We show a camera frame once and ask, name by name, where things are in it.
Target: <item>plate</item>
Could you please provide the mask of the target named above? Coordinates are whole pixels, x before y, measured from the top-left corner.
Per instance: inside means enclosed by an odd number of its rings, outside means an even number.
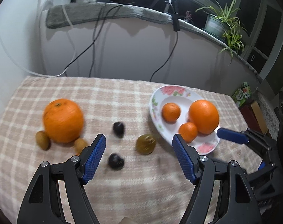
[[[172,146],[172,138],[178,133],[181,124],[188,121],[188,110],[190,105],[199,99],[203,99],[198,94],[188,88],[177,85],[166,85],[158,88],[150,99],[150,115],[152,121],[161,136]],[[176,103],[181,108],[181,115],[175,123],[166,122],[161,115],[162,107],[167,103]],[[193,146],[200,155],[212,152],[219,143],[216,132],[218,126],[211,134],[198,136],[188,145]]]

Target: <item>white wall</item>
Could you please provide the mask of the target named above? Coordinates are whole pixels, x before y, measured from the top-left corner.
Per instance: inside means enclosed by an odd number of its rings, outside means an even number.
[[[9,54],[23,67],[45,73],[35,26],[38,3],[45,0],[3,0],[0,35]],[[27,73],[15,66],[0,44],[0,117]]]
[[[95,22],[47,29],[41,17],[42,50],[47,73],[57,75],[70,62],[73,49],[69,31],[78,53],[92,42]],[[179,84],[231,95],[242,82],[252,89],[258,81],[252,71],[228,52],[218,55],[219,45],[192,32],[181,30],[173,57],[153,77],[154,82]],[[149,81],[152,73],[168,58],[175,43],[172,25],[156,24],[138,18],[107,20],[96,42],[96,62],[92,76]],[[92,63],[92,48],[69,68],[68,76],[87,77]]]

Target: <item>white cable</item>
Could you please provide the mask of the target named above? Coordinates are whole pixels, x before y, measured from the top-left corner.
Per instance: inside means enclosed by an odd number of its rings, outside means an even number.
[[[43,5],[40,7],[40,10],[39,10],[39,13],[38,13],[38,18],[37,18],[37,21],[36,21],[36,24],[38,25],[37,31],[38,31],[38,39],[39,39],[39,46],[40,46],[40,53],[41,53],[42,63],[44,63],[44,59],[43,59],[43,53],[42,53],[42,50],[41,50],[41,15],[42,15],[43,9],[44,9],[44,7],[45,7],[45,4],[46,4],[48,1],[49,1],[49,0],[46,0],[46,1],[43,3]],[[74,60],[75,56],[76,56],[76,52],[73,53],[73,56],[72,56],[71,61]]]
[[[174,13],[175,10],[174,10],[174,7],[173,7],[173,5],[172,5],[172,0],[168,0],[168,2],[169,2],[169,4],[170,4],[170,6],[172,7],[172,12]]]
[[[44,5],[45,5],[45,3],[46,3],[47,1],[48,1],[48,0],[46,0],[46,1],[44,2],[43,6],[41,6],[41,9],[40,9],[40,11],[39,11],[39,13],[38,13],[38,14],[39,14],[39,18],[38,18],[38,27],[39,27],[38,37],[39,37],[39,41],[41,41],[41,34],[40,34],[40,20],[41,20],[41,14],[42,14],[42,10],[43,10],[43,8],[44,8]],[[67,13],[66,13],[65,5],[64,5],[64,2],[63,2],[63,1],[64,1],[64,0],[62,0],[62,7],[63,7],[64,15],[65,15],[65,17],[66,17],[68,23],[70,24],[70,26],[73,28],[73,24],[71,23],[71,21],[70,21],[68,15],[67,15]],[[72,45],[72,47],[73,47],[73,49],[74,49],[74,54],[73,54],[72,59],[71,59],[71,61],[73,61],[74,58],[75,58],[75,56],[76,56],[76,54],[77,54],[77,51],[75,50],[75,44],[74,44],[73,40],[71,39],[71,37],[70,37],[70,35],[69,35],[68,32],[67,32],[67,37],[68,37],[68,39],[69,39],[69,41],[70,41],[70,43],[71,43],[71,45]],[[41,76],[41,77],[59,77],[59,76],[63,75],[63,74],[67,71],[67,69],[69,68],[69,67],[67,67],[67,68],[66,68],[61,74],[59,74],[59,75],[43,75],[43,74],[39,74],[39,73],[30,71],[30,70],[24,68],[23,66],[21,66],[20,64],[18,64],[18,63],[13,59],[13,57],[10,55],[9,51],[8,51],[7,48],[6,48],[6,46],[5,46],[5,44],[4,44],[3,40],[2,40],[1,35],[0,35],[0,44],[1,44],[1,46],[2,46],[2,48],[3,48],[3,50],[4,50],[4,52],[6,53],[6,55],[7,55],[7,56],[9,57],[9,59],[13,62],[13,64],[15,64],[15,65],[16,65],[18,68],[20,68],[21,70],[23,70],[23,71],[25,71],[25,72],[27,72],[27,73],[30,73],[30,74],[32,74],[32,75]]]
[[[37,0],[37,8],[36,8],[36,20],[35,20],[35,26],[37,25],[37,22],[38,22],[38,17],[39,17],[39,11],[40,11],[40,7],[41,7],[41,1],[42,0]],[[44,61],[43,61],[43,56],[42,56],[42,49],[41,49],[41,40],[40,40],[40,31],[37,31],[38,32],[38,38],[39,38],[39,41],[38,41],[38,46],[39,46],[39,52],[40,52],[40,61],[37,61],[37,62],[40,62],[41,65],[42,65],[42,69],[43,69],[43,72],[45,73],[46,72],[46,68],[45,68],[45,64],[44,64]]]
[[[11,55],[10,55],[9,52],[8,52],[8,50],[6,49],[6,46],[4,45],[4,42],[3,42],[2,38],[1,38],[1,35],[0,35],[0,43],[1,43],[2,47],[3,47],[3,50],[5,51],[6,55],[9,57],[9,59],[10,59],[17,67],[19,67],[21,70],[23,70],[23,71],[25,71],[25,72],[27,72],[27,73],[33,74],[33,75],[35,75],[35,76],[40,76],[40,77],[59,77],[59,76],[63,75],[63,74],[65,73],[65,71],[67,71],[67,69],[68,69],[68,68],[66,68],[61,74],[55,75],[55,76],[43,75],[43,74],[39,74],[39,73],[30,71],[30,70],[24,68],[23,66],[21,66],[20,64],[18,64],[18,63],[11,57]]]
[[[66,12],[64,0],[62,0],[62,9],[63,9],[63,13],[64,13],[64,15],[65,15],[65,18],[66,18],[67,22],[69,23],[71,29],[73,29],[74,26],[73,26],[73,24],[71,23],[71,21],[70,21],[70,19],[69,19],[69,17],[68,17],[68,14],[67,14],[67,12]],[[77,55],[77,50],[75,49],[75,44],[74,44],[73,40],[71,39],[71,37],[70,37],[68,31],[66,31],[66,34],[67,34],[68,40],[70,41],[70,43],[71,43],[71,45],[72,45],[72,47],[73,47],[73,49],[74,49],[74,53],[73,53],[73,56],[72,56],[72,59],[71,59],[71,61],[73,61],[74,58],[75,58],[75,56]]]

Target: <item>blue gripper pad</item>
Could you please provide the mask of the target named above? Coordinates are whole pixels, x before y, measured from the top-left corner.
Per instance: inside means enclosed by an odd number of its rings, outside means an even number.
[[[172,138],[172,147],[174,148],[185,178],[188,179],[192,184],[195,184],[196,177],[194,175],[194,165],[176,135],[174,135]]]
[[[82,180],[85,184],[87,184],[94,177],[94,174],[106,147],[105,136],[102,135],[100,139],[98,139],[98,141],[94,141],[89,147],[94,147],[94,149],[84,165],[84,175],[82,177]]]
[[[264,167],[266,167],[266,163],[265,163],[264,161],[262,161],[262,162],[260,163],[260,166],[258,167],[258,170],[261,170],[261,169],[263,169]]]
[[[217,130],[217,136],[221,139],[232,141],[238,144],[243,144],[243,143],[247,144],[249,141],[246,135],[225,128],[219,128]]]

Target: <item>potted plant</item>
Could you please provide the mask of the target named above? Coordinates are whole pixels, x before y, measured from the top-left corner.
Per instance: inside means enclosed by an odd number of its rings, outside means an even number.
[[[244,44],[241,42],[242,35],[240,34],[240,26],[234,25],[233,27],[231,27],[229,25],[229,30],[224,31],[223,37],[225,37],[227,40],[227,47],[223,48],[219,53],[228,49],[231,58],[233,59],[234,52],[238,54],[239,50],[244,50]]]
[[[240,20],[238,17],[232,17],[232,14],[240,10],[240,8],[234,8],[236,5],[236,0],[233,0],[230,7],[225,4],[224,9],[221,8],[217,0],[215,0],[218,7],[208,6],[201,7],[196,9],[196,12],[202,9],[210,9],[215,14],[208,13],[208,17],[205,24],[205,30],[216,35],[217,37],[222,37],[225,31],[228,31],[231,28],[240,25]]]

